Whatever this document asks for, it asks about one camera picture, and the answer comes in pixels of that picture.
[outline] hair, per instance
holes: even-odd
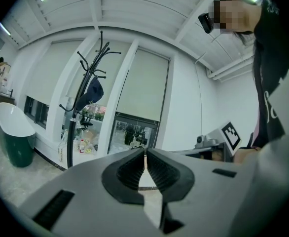
[[[4,61],[3,57],[0,57],[0,63],[3,62],[3,61]]]
[[[241,0],[241,1],[243,1],[243,2],[245,2],[247,4],[257,5],[257,3],[254,2],[253,0]],[[219,22],[219,18],[218,17],[215,17],[214,20],[215,20],[215,23]],[[233,32],[233,34],[242,41],[243,45],[245,45],[246,42],[247,42],[247,36],[253,34],[253,32],[251,32],[251,31]]]

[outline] roller blind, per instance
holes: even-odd
[[[169,61],[137,50],[128,72],[117,111],[160,121]]]
[[[61,72],[81,43],[79,40],[53,43],[34,70],[27,95],[50,105]]]
[[[121,67],[121,64],[123,63],[123,60],[129,50],[130,44],[129,43],[124,43],[120,41],[113,41],[109,40],[110,44],[110,50],[113,52],[121,52],[121,54],[107,54],[106,56],[103,57],[101,62],[99,63],[97,69],[106,71],[106,74],[96,72],[97,75],[99,76],[106,76],[106,79],[99,79],[103,90],[104,90],[104,95],[103,97],[96,103],[101,106],[107,106],[109,95],[111,92],[111,89],[114,85],[116,76],[118,74],[118,71]],[[101,42],[98,41],[90,53],[87,55],[86,60],[88,61],[89,65],[91,62],[94,60],[95,55],[96,55],[96,50],[100,48]],[[85,71],[80,67],[76,75],[74,76],[74,79],[71,83],[70,89],[67,93],[68,97],[75,98],[76,93],[79,89],[79,86],[81,84],[81,81],[83,79]]]

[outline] coat rack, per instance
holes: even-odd
[[[109,42],[107,42],[104,46],[103,46],[103,31],[101,31],[101,46],[100,46],[100,50],[96,50],[96,52],[98,53],[96,55],[96,57],[94,58],[93,62],[91,63],[91,65],[89,66],[87,60],[80,54],[80,52],[78,51],[78,55],[80,55],[80,57],[82,58],[82,60],[80,60],[80,63],[83,67],[83,69],[86,71],[86,73],[84,74],[84,77],[81,81],[80,87],[77,91],[77,94],[75,96],[74,99],[74,104],[73,107],[70,110],[67,110],[66,108],[64,108],[62,105],[59,105],[63,110],[65,110],[66,112],[71,112],[72,111],[72,117],[70,119],[70,125],[69,125],[69,130],[68,130],[68,141],[67,141],[67,164],[68,164],[68,168],[73,166],[73,161],[72,161],[72,156],[73,156],[73,139],[74,139],[74,131],[75,131],[75,123],[76,123],[76,115],[80,112],[80,110],[78,110],[76,108],[76,104],[78,102],[78,100],[80,99],[80,97],[83,96],[86,87],[91,79],[91,76],[94,75],[96,78],[103,78],[106,79],[105,76],[97,76],[95,74],[96,71],[102,72],[104,74],[106,74],[105,71],[96,69],[98,64],[100,63],[101,59],[110,53],[117,53],[117,54],[121,54],[121,52],[109,52],[110,48],[109,46]]]

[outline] white bathtub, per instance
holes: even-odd
[[[0,145],[14,166],[32,163],[35,130],[23,111],[9,103],[0,103]]]

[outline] black shirt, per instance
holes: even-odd
[[[254,138],[254,147],[263,147],[284,134],[277,113],[268,102],[289,71],[289,28],[282,19],[277,5],[263,0],[261,18],[254,30],[253,73],[259,102],[259,134]]]

